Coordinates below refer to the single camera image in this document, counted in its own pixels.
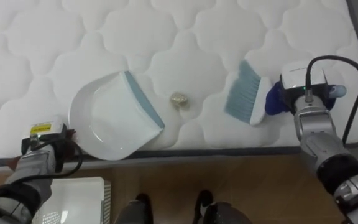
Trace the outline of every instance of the black shoe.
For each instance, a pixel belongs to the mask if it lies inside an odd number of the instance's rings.
[[[198,220],[202,217],[201,207],[207,207],[214,202],[214,197],[209,190],[202,190],[197,197],[196,205],[194,208],[193,224],[197,224]]]
[[[153,224],[153,210],[150,197],[147,194],[139,194],[136,196],[136,200],[142,202],[145,205],[145,224]]]

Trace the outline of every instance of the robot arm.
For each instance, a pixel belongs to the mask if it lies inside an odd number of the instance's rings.
[[[30,180],[12,184],[32,175],[55,173],[55,153],[52,146],[22,156],[16,171],[0,186],[0,224],[31,223],[35,213],[51,194],[52,179]]]
[[[358,224],[358,160],[345,149],[335,132],[329,111],[314,97],[295,103],[295,127],[301,156],[331,194],[349,223]]]
[[[341,60],[358,70],[357,63],[332,55],[315,58],[304,67],[287,69],[280,77],[282,100],[294,114],[301,156],[308,169],[334,197],[340,211],[346,216],[346,221],[358,224],[358,160],[343,143],[358,107],[358,96],[341,140],[324,104],[329,92],[324,71],[313,67],[314,78],[310,78],[312,64],[322,59]]]
[[[30,137],[22,141],[23,156],[0,186],[0,224],[31,223],[52,195],[52,179],[69,176],[80,168],[82,153],[70,140],[72,134],[59,118],[31,127]],[[72,146],[79,153],[78,165],[69,173],[57,174],[63,169],[64,154]]]

